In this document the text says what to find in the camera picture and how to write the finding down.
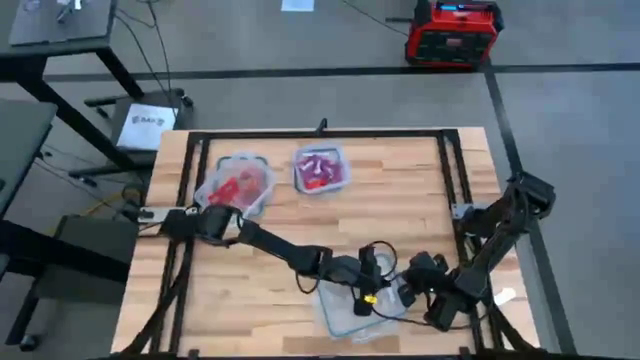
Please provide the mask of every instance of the concrete floor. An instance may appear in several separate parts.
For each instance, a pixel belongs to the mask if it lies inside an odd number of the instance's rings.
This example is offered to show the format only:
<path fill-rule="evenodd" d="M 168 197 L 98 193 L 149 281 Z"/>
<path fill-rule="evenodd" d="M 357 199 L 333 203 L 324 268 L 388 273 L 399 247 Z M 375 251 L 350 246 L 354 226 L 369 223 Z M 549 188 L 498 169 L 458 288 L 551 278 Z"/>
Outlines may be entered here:
<path fill-rule="evenodd" d="M 414 5 L 414 0 L 351 1 L 379 19 L 409 17 Z M 121 3 L 132 15 L 150 19 L 144 6 Z M 640 23 L 632 17 L 640 10 L 640 2 L 499 3 L 506 29 L 492 53 L 494 64 L 640 62 L 640 48 L 634 46 Z M 312 13 L 281 13 L 277 0 L 162 0 L 156 11 L 171 69 L 176 72 L 404 65 L 401 35 L 338 0 L 318 0 Z M 154 67 L 163 70 L 155 32 L 132 26 Z M 407 30 L 403 24 L 392 26 Z M 113 48 L 130 71 L 148 72 L 122 26 L 114 30 Z M 52 59 L 47 67 L 50 75 L 105 72 L 92 55 Z M 640 283 L 629 279 L 640 272 L 640 234 L 633 226 L 640 211 L 631 195 L 640 175 L 634 153 L 634 135 L 640 125 L 633 115 L 640 73 L 498 74 L 497 80 L 525 169 L 556 186 L 558 202 L 542 224 L 542 232 L 578 351 L 640 357 L 636 341 L 640 310 L 634 297 L 640 294 Z M 157 89 L 153 82 L 140 85 L 144 90 Z M 109 124 L 87 110 L 82 100 L 121 93 L 117 83 L 53 82 L 51 86 L 109 133 Z M 499 178 L 510 174 L 482 74 L 183 79 L 173 86 L 183 87 L 195 101 L 194 127 L 199 129 L 313 127 L 323 117 L 332 127 L 483 126 Z M 13 84 L 0 85 L 0 97 L 30 98 Z M 47 144 L 90 161 L 104 161 L 59 120 Z M 62 154 L 51 162 L 62 167 L 86 165 Z M 95 193 L 117 189 L 117 184 L 105 183 Z M 93 203 L 91 197 L 34 167 L 7 217 L 46 231 L 60 216 L 81 212 Z M 541 342 L 557 349 L 529 244 L 523 240 L 518 250 Z M 6 335 L 27 288 L 26 280 L 19 277 L 0 284 L 0 338 Z M 81 358 L 70 354 L 82 349 L 87 357 L 104 355 L 117 314 L 117 307 L 43 306 L 36 328 L 47 325 L 84 336 L 72 342 L 50 341 L 28 356 L 19 357 L 14 350 L 0 354 L 11 351 L 16 359 L 66 359 Z M 55 325 L 60 319 L 64 326 Z"/>

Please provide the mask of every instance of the plastic container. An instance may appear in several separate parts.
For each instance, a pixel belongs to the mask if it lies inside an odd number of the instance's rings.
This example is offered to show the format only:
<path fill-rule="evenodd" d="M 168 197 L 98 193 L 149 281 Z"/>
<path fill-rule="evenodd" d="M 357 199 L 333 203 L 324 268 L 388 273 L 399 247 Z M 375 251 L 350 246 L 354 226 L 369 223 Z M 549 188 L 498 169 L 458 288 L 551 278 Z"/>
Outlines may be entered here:
<path fill-rule="evenodd" d="M 312 144 L 293 156 L 294 184 L 305 194 L 336 191 L 351 182 L 351 166 L 335 143 Z"/>
<path fill-rule="evenodd" d="M 383 274 L 389 272 L 392 265 L 391 257 L 386 254 L 376 254 L 378 265 Z M 395 272 L 387 276 L 391 279 Z M 375 309 L 384 315 L 402 317 L 407 309 L 398 297 L 400 280 L 396 279 L 391 286 L 378 291 L 378 302 Z M 396 321 L 387 320 L 372 313 L 369 316 L 356 316 L 353 313 L 353 295 L 351 289 L 327 281 L 318 284 L 317 296 L 314 301 L 317 316 L 325 323 L 329 335 L 334 339 L 350 337 L 354 343 L 367 343 L 381 336 L 398 332 Z"/>
<path fill-rule="evenodd" d="M 218 159 L 216 169 L 209 171 L 194 200 L 202 207 L 235 206 L 242 210 L 243 217 L 251 218 L 262 214 L 274 186 L 275 176 L 265 158 L 236 153 Z"/>

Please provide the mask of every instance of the red portable power station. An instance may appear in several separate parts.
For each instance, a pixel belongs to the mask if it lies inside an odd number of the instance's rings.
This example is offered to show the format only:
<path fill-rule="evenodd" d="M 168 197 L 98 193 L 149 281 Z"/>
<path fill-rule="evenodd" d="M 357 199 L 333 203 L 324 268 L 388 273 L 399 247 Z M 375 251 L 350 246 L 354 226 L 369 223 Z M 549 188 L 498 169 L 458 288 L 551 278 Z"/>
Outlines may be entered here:
<path fill-rule="evenodd" d="M 412 65 L 474 68 L 489 56 L 503 28 L 500 8 L 492 1 L 418 0 L 405 57 Z"/>

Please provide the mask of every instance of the wooden table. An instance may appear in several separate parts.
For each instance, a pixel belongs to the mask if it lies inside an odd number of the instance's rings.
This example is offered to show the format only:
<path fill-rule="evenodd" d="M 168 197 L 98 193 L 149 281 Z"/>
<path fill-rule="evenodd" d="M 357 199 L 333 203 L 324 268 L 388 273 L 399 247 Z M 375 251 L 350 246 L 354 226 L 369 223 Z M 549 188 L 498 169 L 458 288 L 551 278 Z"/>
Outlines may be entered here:
<path fill-rule="evenodd" d="M 484 130 L 460 128 L 459 135 L 474 202 L 491 203 L 501 192 Z M 164 134 L 147 206 L 175 205 L 187 138 L 186 131 Z M 208 168 L 217 158 L 237 151 L 267 158 L 277 185 L 258 222 L 295 244 L 324 245 L 337 254 L 357 256 L 359 247 L 386 240 L 397 248 L 399 269 L 406 268 L 419 251 L 441 253 L 450 266 L 457 265 L 435 139 L 338 140 L 353 168 L 353 182 L 337 194 L 320 198 L 298 194 L 291 175 L 295 149 L 317 141 L 215 140 L 209 149 Z M 187 199 L 193 195 L 198 159 L 196 149 Z M 167 244 L 161 237 L 138 240 L 113 351 L 131 342 L 155 308 Z M 538 345 L 515 251 L 505 257 L 491 278 L 494 292 L 515 290 L 516 298 L 501 309 L 526 340 Z M 469 330 L 441 333 L 404 323 L 399 324 L 398 335 L 368 344 L 334 341 L 316 320 L 311 296 L 298 291 L 293 272 L 281 260 L 249 246 L 221 249 L 196 242 L 180 354 L 192 348 L 200 349 L 201 356 L 454 354 L 460 346 L 473 348 Z M 418 301 L 407 316 L 420 320 L 424 311 L 424 301 Z M 167 348 L 172 314 L 169 311 L 165 321 L 161 349 Z M 467 316 L 459 315 L 454 325 L 468 321 Z"/>

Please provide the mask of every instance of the white paper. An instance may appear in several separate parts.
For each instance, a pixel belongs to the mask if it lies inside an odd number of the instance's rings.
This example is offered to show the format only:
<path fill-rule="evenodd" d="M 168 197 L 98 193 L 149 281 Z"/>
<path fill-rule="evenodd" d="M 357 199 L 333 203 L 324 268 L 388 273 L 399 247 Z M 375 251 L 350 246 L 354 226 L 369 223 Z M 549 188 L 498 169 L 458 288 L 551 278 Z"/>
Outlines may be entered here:
<path fill-rule="evenodd" d="M 281 11 L 313 11 L 315 0 L 282 0 Z"/>
<path fill-rule="evenodd" d="M 117 145 L 132 150 L 158 150 L 162 133 L 174 126 L 171 108 L 131 104 Z"/>

